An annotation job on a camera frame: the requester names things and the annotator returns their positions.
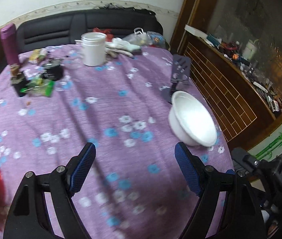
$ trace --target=plastic bag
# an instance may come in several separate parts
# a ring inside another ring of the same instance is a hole
[[[133,45],[148,46],[152,44],[150,36],[142,28],[134,29],[134,33],[126,36],[123,40]]]
[[[159,47],[159,48],[166,49],[165,39],[160,33],[148,31],[147,34],[149,35],[151,39],[151,45],[153,47]]]

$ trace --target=white plastic container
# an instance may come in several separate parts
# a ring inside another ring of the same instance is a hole
[[[88,32],[81,36],[83,64],[95,67],[105,62],[105,40],[106,34],[100,32]]]
[[[207,109],[192,95],[177,91],[172,96],[169,124],[173,133],[188,146],[211,147],[216,143],[214,121]]]

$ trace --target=blue gripper pad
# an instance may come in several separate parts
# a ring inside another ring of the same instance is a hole
[[[81,190],[95,157],[96,147],[86,143],[80,154],[72,157],[66,165],[66,183],[71,196]]]
[[[188,187],[197,196],[202,196],[206,180],[204,164],[199,157],[193,156],[182,142],[175,145],[174,154]]]

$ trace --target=metal screw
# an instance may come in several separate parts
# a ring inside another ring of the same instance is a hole
[[[213,166],[210,166],[210,165],[207,165],[207,166],[205,166],[205,170],[206,170],[207,172],[212,172],[212,171],[214,171],[214,167],[213,167]]]
[[[237,174],[238,174],[240,177],[244,177],[244,176],[245,176],[245,172],[243,172],[243,171],[238,171]]]
[[[59,166],[57,168],[57,172],[63,172],[65,170],[65,167],[64,166]]]
[[[27,173],[26,173],[26,177],[27,177],[27,178],[30,178],[32,175],[33,175],[33,172],[27,172]]]

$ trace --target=snack package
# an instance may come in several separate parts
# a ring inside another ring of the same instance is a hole
[[[37,65],[46,58],[47,54],[48,51],[46,48],[35,49],[29,57],[29,62]]]
[[[26,88],[20,90],[22,93],[28,93],[31,96],[50,97],[53,91],[54,81],[35,77],[28,83]]]
[[[151,39],[151,45],[153,47],[158,47],[158,48],[163,48],[163,49],[166,48],[165,39],[160,33],[148,31],[147,34],[149,35]]]

